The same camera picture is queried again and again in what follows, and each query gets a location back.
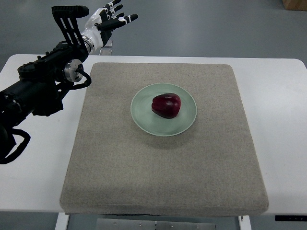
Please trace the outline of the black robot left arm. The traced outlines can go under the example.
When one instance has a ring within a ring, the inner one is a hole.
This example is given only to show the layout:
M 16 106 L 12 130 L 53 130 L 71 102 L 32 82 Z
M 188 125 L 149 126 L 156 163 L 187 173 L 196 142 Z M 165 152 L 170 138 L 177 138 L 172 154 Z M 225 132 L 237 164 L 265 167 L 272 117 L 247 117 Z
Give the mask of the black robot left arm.
M 0 92 L 0 162 L 8 164 L 25 150 L 31 137 L 16 126 L 29 114 L 50 116 L 63 110 L 70 90 L 88 87 L 92 80 L 82 63 L 89 52 L 77 19 L 89 14 L 86 6 L 53 6 L 53 17 L 65 41 L 45 56 L 20 66 L 19 81 Z

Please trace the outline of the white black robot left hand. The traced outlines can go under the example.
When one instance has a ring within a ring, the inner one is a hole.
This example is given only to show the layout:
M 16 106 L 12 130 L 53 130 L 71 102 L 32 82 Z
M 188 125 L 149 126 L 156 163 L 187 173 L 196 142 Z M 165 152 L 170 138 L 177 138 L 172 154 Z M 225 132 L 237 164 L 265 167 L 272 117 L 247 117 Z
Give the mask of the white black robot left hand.
M 123 12 L 116 14 L 122 8 L 123 5 L 119 0 L 113 0 L 97 9 L 89 18 L 81 36 L 90 55 L 106 46 L 114 30 L 138 19 L 137 14 L 125 15 Z

